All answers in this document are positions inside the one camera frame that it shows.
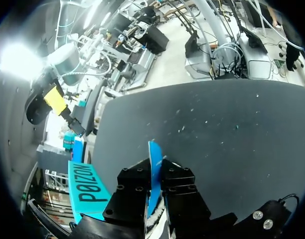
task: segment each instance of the robotic arm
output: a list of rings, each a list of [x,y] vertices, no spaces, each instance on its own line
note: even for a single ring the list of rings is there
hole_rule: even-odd
[[[284,206],[284,198],[266,202],[237,224],[234,213],[211,220],[210,209],[198,192],[195,176],[189,168],[164,159],[159,179],[168,236],[172,239],[275,239],[281,235],[291,214]],[[117,190],[103,213],[105,220],[82,215],[71,234],[56,225],[34,199],[28,205],[38,220],[59,239],[144,239],[152,187],[150,160],[122,169],[117,181]]]

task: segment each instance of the black tabletop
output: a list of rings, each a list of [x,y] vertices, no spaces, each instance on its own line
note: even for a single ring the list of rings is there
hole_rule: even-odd
[[[92,164],[111,193],[122,168],[148,158],[149,140],[191,168],[212,218],[234,212],[242,220],[270,199],[304,195],[303,87],[218,80],[108,102]]]

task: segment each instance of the floor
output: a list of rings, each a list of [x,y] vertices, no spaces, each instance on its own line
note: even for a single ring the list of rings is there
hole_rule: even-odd
[[[193,9],[194,14],[198,13],[197,9]],[[234,18],[232,18],[232,21],[229,23],[230,27],[232,28],[232,31],[234,35],[237,35],[239,32],[239,28],[237,26],[237,23]],[[203,16],[200,14],[197,17],[197,20],[201,24],[204,31],[209,32],[210,34],[213,34],[213,31],[211,30],[211,27],[209,24],[204,20]],[[247,19],[242,20],[242,25],[247,27],[249,30],[253,31],[257,36],[259,36],[262,40],[262,42],[265,44],[265,47],[268,51],[268,55],[270,58],[270,61],[272,62],[272,73],[270,80],[274,81],[281,81],[281,82],[288,82],[291,84],[296,84],[300,86],[305,85],[305,60],[302,56],[300,56],[299,59],[301,59],[304,67],[302,68],[300,63],[297,61],[296,66],[298,67],[297,70],[294,72],[289,72],[286,67],[282,67],[281,69],[278,69],[277,66],[274,63],[274,59],[277,60],[285,60],[285,57],[281,58],[279,56],[279,53],[282,52],[282,50],[278,47],[278,43],[282,41],[281,37],[278,36],[272,29],[266,29],[267,36],[263,36],[263,30],[261,28],[254,28]],[[158,26],[159,30],[164,33],[168,39],[169,43],[167,45],[167,50],[162,53],[160,57],[156,59],[154,62],[154,65],[152,66],[150,73],[147,77],[147,85],[144,88],[139,88],[135,90],[128,91],[128,94],[141,92],[148,89],[153,89],[157,87],[163,87],[168,85],[174,85],[174,84],[181,84],[181,83],[187,83],[187,82],[193,82],[194,79],[192,79],[186,72],[184,66],[185,66],[185,48],[184,45],[187,42],[188,38],[190,37],[189,33],[186,32],[185,27],[180,25],[181,22],[176,18],[170,19],[166,23],[162,23]],[[197,29],[198,35],[202,38],[201,31]],[[208,38],[208,41],[213,41],[215,38],[211,36],[210,34],[206,34],[206,37]]]

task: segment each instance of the white pipe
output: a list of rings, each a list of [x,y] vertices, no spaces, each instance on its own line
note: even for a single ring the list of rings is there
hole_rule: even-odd
[[[291,45],[292,47],[300,50],[300,51],[304,51],[304,48],[298,45],[295,45],[294,43],[290,42],[289,40],[287,40],[284,36],[282,36],[277,30],[274,29],[274,27],[268,22],[268,20],[265,19],[264,16],[262,16],[262,14],[257,10],[257,8],[254,6],[254,4],[251,1],[248,1],[250,3],[250,5],[254,8],[254,10],[263,18],[263,21],[266,22],[266,24],[273,29],[285,42],[287,42],[289,45]]]
[[[219,45],[227,43],[228,41],[226,39],[224,32],[222,31],[221,27],[218,27],[220,26],[220,23],[217,17],[214,15],[208,2],[206,0],[195,0],[194,3],[199,8],[202,15],[207,19],[207,22],[209,22],[209,25],[211,26],[214,35],[218,39]]]
[[[260,8],[260,4],[259,4],[258,0],[254,0],[254,2],[256,3],[258,11],[261,13],[261,8]],[[264,37],[267,37],[266,28],[264,27],[264,23],[263,23],[263,19],[262,19],[262,13],[260,15],[260,21],[261,21],[263,35],[264,35]]]
[[[104,76],[107,73],[110,72],[110,70],[112,69],[112,61],[109,59],[109,57],[107,55],[104,55],[104,57],[107,59],[108,61],[108,69],[107,71],[103,72],[103,73],[87,73],[87,72],[70,72],[70,73],[66,73],[64,75],[62,75],[61,77],[64,76],[72,76],[72,75],[85,75],[85,76]]]
[[[184,0],[180,0],[181,3],[185,6],[185,8],[190,12],[190,15],[192,16],[192,18],[194,19],[194,21],[197,23],[197,25],[199,26],[200,30],[201,30],[201,34],[204,38],[204,40],[206,41],[205,44],[207,45],[207,48],[208,48],[208,53],[210,55],[210,59],[212,59],[212,52],[211,52],[211,47],[210,47],[210,44],[209,44],[209,41],[206,37],[206,34],[204,33],[199,21],[197,20],[197,18],[195,17],[195,15],[193,14],[193,12],[191,11],[190,7],[187,5],[187,3],[184,1]]]

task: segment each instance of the ceiling light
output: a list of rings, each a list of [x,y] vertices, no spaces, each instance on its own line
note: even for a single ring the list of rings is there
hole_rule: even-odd
[[[103,26],[106,23],[106,21],[107,21],[107,19],[109,18],[110,15],[111,15],[110,12],[105,15],[104,19],[101,22],[101,26]]]
[[[0,70],[31,81],[43,70],[42,60],[22,44],[12,44],[2,52]]]
[[[84,23],[84,29],[86,29],[86,28],[89,26],[89,24],[91,23],[91,20],[93,19],[93,16],[94,16],[94,14],[95,14],[95,12],[96,12],[96,9],[97,9],[97,7],[99,6],[99,4],[100,4],[101,2],[102,2],[102,1],[99,0],[99,1],[95,2],[95,3],[90,7],[90,10],[89,10],[89,12],[88,12],[88,14],[87,14],[87,17],[86,17],[86,20],[85,20],[85,23]]]

